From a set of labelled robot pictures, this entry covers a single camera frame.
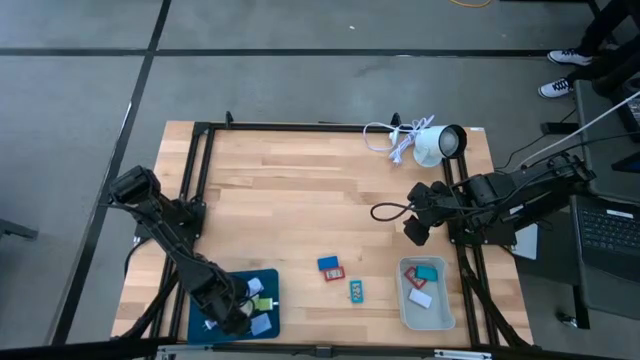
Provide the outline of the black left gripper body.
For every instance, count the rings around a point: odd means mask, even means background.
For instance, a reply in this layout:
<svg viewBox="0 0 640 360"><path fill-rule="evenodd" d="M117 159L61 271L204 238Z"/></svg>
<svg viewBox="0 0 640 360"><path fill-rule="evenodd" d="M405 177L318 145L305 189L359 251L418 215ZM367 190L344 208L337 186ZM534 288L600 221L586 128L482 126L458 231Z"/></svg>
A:
<svg viewBox="0 0 640 360"><path fill-rule="evenodd" d="M242 310L248 295L248 284L221 270L191 292L200 311L213 320L238 320L247 317Z"/></svg>

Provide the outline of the grey side desk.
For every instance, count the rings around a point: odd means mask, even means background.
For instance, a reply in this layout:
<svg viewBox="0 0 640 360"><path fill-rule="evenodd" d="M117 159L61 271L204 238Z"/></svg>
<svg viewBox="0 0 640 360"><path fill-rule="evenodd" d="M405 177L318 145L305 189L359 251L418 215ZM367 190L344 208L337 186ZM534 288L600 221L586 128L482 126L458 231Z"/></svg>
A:
<svg viewBox="0 0 640 360"><path fill-rule="evenodd" d="M624 128L617 104L623 95L598 95L587 81L575 83L581 150L596 178L586 197L640 206L640 134ZM580 284L586 306L593 310L640 320L640 283L624 280L584 265L578 248Z"/></svg>

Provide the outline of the white card case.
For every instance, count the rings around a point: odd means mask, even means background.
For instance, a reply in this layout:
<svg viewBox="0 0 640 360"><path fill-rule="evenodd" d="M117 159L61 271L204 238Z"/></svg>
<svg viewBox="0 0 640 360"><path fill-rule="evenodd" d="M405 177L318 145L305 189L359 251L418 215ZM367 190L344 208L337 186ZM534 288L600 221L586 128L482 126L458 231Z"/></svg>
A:
<svg viewBox="0 0 640 360"><path fill-rule="evenodd" d="M430 306L431 306L431 303L432 303L432 297L431 296L429 296L426 293L423 293L420 290L415 289L415 288L413 288L409 292L408 299L412 303L414 303L414 304L416 304L416 305L418 305L418 306L420 306L420 307L422 307L424 309L429 309Z"/></svg>

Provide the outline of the person's white shoe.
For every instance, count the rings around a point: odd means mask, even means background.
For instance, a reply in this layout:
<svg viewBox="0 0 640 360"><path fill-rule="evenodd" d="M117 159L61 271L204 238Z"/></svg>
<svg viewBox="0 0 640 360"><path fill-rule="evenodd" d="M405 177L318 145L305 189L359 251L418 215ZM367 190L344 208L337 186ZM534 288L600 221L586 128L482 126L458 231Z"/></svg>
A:
<svg viewBox="0 0 640 360"><path fill-rule="evenodd" d="M566 78L544 84L538 88L538 94L542 98L554 99L570 94L573 91L573 85Z"/></svg>
<svg viewBox="0 0 640 360"><path fill-rule="evenodd" d="M592 63L592 56L583 56L574 49L553 50L547 54L547 59L560 65L587 66Z"/></svg>

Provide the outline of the dark laptop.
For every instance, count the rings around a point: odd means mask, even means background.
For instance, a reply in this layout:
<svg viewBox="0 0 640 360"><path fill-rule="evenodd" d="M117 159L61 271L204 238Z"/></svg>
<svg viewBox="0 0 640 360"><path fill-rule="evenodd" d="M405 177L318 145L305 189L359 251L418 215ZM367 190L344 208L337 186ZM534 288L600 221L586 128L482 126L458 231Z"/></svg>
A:
<svg viewBox="0 0 640 360"><path fill-rule="evenodd" d="M574 195L570 208L582 263L640 283L640 206Z"/></svg>

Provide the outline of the white paper sheet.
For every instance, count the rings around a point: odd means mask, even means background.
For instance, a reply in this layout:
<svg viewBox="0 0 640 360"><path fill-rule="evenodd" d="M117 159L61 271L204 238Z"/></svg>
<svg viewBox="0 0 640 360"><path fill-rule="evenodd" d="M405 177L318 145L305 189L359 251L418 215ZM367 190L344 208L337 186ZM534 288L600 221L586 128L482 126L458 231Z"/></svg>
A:
<svg viewBox="0 0 640 360"><path fill-rule="evenodd" d="M512 253L519 257L535 260L537 258L538 231L537 224L531 224L516 231L516 244L512 248Z"/></svg>

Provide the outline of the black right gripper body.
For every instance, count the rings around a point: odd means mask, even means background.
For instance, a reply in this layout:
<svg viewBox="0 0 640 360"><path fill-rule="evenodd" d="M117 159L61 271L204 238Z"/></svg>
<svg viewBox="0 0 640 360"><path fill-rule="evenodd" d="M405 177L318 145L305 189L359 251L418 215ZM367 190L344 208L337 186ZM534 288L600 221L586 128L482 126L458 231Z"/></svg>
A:
<svg viewBox="0 0 640 360"><path fill-rule="evenodd" d="M440 226L473 210L457 188L451 188L441 181L434 182L427 190L432 226Z"/></svg>

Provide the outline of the person's leg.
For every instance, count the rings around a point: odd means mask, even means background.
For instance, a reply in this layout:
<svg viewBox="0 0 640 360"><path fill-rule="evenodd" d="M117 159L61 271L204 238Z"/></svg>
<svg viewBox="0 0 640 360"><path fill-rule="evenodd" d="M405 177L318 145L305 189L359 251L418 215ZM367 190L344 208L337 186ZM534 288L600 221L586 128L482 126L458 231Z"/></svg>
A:
<svg viewBox="0 0 640 360"><path fill-rule="evenodd" d="M577 52L593 55L618 25L634 15L640 16L640 0L611 0L586 28Z"/></svg>
<svg viewBox="0 0 640 360"><path fill-rule="evenodd" d="M601 96L610 96L624 82L640 72L640 49L623 52L621 48L574 70L566 76L573 85L578 80L590 81L593 90Z"/></svg>

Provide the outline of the teal tray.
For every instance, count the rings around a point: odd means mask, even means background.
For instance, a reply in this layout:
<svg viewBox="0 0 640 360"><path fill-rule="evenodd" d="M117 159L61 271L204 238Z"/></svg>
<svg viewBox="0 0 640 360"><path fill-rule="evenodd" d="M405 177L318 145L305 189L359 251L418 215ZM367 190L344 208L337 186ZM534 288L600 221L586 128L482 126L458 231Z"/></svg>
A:
<svg viewBox="0 0 640 360"><path fill-rule="evenodd" d="M258 294L259 298L273 298L279 302L279 274L275 269L262 269L252 271L232 272L232 275L237 276L245 281L249 281L251 278L257 277L261 280L264 290ZM272 329L266 331L258 336L253 336L251 331L242 335L226 335L221 329L216 326L214 329L207 331L204 327L204 321L207 320L192 300L189 300L189 315L187 329L187 343L190 345L209 345L217 343L230 343L237 341L257 341L263 339L276 338L280 334L280 310L279 305L272 311L260 312L254 310L251 315L251 319L267 313L269 315Z"/></svg>

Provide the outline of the grey plastic bin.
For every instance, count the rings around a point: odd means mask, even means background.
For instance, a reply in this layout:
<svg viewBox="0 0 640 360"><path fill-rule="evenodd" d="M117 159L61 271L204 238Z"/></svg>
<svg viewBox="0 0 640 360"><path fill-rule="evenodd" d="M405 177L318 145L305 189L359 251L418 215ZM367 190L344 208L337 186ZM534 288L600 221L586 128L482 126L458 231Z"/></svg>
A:
<svg viewBox="0 0 640 360"><path fill-rule="evenodd" d="M409 299L409 292L414 288L404 277L404 272L411 266L418 265L436 268L438 280L427 282L420 289L432 297L429 309L424 309ZM402 258L396 267L396 287L401 322L411 330L444 331L455 327L446 284L447 264L437 256L413 256Z"/></svg>

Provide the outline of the dark metal floor stand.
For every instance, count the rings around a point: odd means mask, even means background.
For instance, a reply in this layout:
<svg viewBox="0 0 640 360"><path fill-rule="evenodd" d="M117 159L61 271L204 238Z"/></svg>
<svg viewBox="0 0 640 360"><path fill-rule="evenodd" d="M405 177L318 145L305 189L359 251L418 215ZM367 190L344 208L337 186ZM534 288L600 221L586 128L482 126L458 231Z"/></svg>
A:
<svg viewBox="0 0 640 360"><path fill-rule="evenodd" d="M0 239L4 236L17 236L28 241L33 241L38 236L38 231L26 226L0 219Z"/></svg>

